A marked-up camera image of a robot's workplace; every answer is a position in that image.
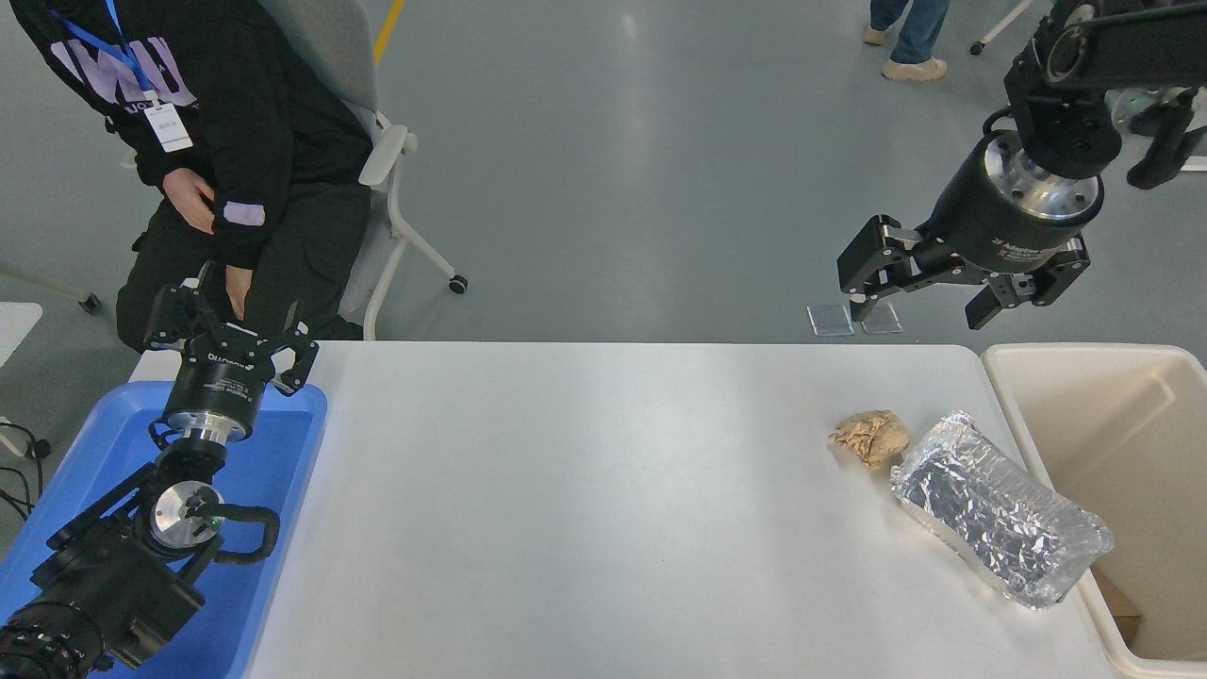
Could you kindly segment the person's right hand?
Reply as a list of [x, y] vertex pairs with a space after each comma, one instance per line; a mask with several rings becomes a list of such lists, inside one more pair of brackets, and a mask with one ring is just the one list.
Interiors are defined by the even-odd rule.
[[204, 235], [214, 236], [215, 215], [211, 201], [215, 192], [198, 172], [189, 168], [177, 168], [167, 172], [162, 181], [162, 192], [189, 227]]

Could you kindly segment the person's left hand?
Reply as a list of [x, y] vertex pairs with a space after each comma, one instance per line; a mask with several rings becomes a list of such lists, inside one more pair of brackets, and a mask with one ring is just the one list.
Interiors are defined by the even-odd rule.
[[252, 286], [253, 270], [241, 267], [225, 267], [225, 295], [229, 298], [231, 309], [237, 321], [246, 318], [246, 300]]

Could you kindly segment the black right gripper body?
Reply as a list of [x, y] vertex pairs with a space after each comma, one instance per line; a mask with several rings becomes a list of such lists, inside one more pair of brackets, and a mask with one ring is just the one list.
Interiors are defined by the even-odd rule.
[[919, 228], [989, 273], [1030, 273], [1100, 215], [1100, 177], [1038, 166], [1020, 141], [980, 141]]

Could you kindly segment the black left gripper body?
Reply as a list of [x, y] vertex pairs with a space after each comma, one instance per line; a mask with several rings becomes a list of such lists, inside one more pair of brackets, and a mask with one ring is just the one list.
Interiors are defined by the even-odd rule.
[[173, 428], [197, 428], [220, 418], [232, 428], [251, 428], [260, 414], [266, 384], [274, 377], [266, 339], [223, 324], [186, 340], [175, 384], [165, 404]]

